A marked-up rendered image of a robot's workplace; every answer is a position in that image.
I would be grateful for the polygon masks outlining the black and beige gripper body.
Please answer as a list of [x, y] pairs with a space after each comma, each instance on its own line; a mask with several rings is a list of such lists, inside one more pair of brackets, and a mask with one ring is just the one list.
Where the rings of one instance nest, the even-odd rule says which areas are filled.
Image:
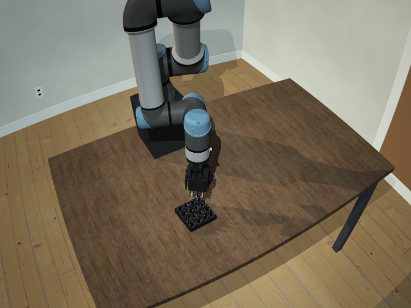
[[[209, 171], [211, 170], [211, 167], [208, 166], [207, 164], [209, 161], [209, 158], [203, 162], [192, 162], [187, 157], [186, 157], [186, 160], [189, 164], [187, 166], [187, 171], [186, 171], [185, 188], [187, 189], [187, 186], [188, 186], [189, 191], [207, 192], [208, 176], [209, 176]], [[203, 170], [202, 170], [202, 166], [203, 166]], [[190, 167], [190, 172], [189, 172], [189, 167]]]

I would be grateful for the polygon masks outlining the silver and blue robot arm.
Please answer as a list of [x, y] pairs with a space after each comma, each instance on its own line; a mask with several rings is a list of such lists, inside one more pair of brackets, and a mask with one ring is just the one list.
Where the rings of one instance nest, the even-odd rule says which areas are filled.
[[[123, 12], [139, 94], [137, 125], [152, 129], [184, 124], [186, 157], [192, 162], [211, 156], [211, 118], [197, 93], [175, 101], [170, 77], [207, 71], [209, 53], [200, 42], [200, 20], [208, 12], [210, 0], [128, 0]], [[154, 28], [163, 17], [173, 23], [176, 48], [156, 44]]]

